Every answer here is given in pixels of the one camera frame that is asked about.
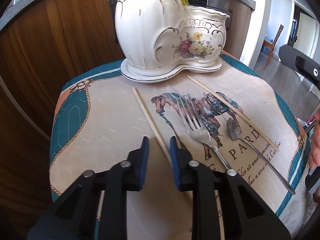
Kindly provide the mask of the person right hand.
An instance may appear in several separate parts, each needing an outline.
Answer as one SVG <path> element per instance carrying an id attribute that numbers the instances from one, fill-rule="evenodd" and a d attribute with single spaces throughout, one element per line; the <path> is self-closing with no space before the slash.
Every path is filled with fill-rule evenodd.
<path id="1" fill-rule="evenodd" d="M 315 125 L 311 139 L 311 152 L 309 155 L 309 166 L 311 169 L 320 165 L 320 127 L 319 127 L 319 109 L 315 115 Z"/>

